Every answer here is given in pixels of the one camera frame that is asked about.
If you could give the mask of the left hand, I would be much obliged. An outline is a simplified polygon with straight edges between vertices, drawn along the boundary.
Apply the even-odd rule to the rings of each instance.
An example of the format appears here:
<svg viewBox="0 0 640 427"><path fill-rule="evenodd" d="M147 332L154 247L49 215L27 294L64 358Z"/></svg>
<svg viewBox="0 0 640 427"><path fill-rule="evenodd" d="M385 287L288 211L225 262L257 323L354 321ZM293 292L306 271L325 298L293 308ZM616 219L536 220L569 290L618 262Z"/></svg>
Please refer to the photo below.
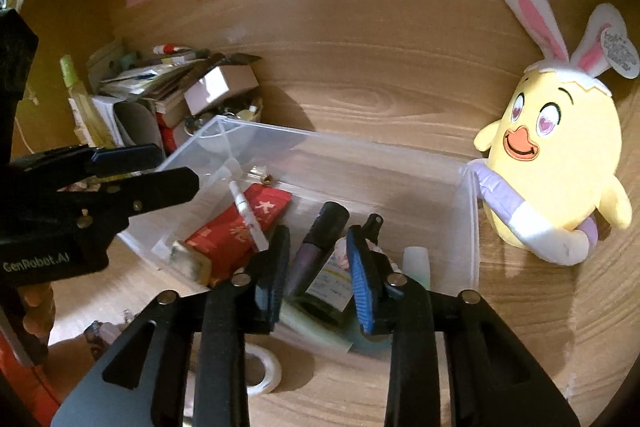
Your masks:
<svg viewBox="0 0 640 427"><path fill-rule="evenodd" d="M26 332L38 338L40 343L49 342L55 320L53 288L50 283L23 286L18 290L25 309L23 326Z"/></svg>

